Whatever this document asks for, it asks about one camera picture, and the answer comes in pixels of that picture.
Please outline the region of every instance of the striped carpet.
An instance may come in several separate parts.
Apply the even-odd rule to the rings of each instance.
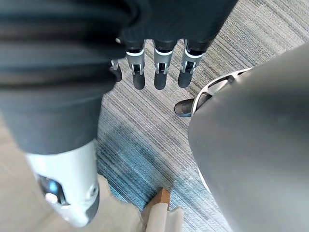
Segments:
[[[259,65],[305,42],[309,42],[308,0],[240,0],[191,85],[187,89],[177,85],[183,53],[179,41],[167,86],[159,91],[153,85],[154,48],[147,41],[145,89],[133,87],[122,60],[123,81],[102,102],[98,172],[118,198],[140,209],[161,187],[170,190],[171,209],[184,208],[184,232],[231,231],[199,179],[187,141],[190,119],[176,117],[173,107],[222,74]]]

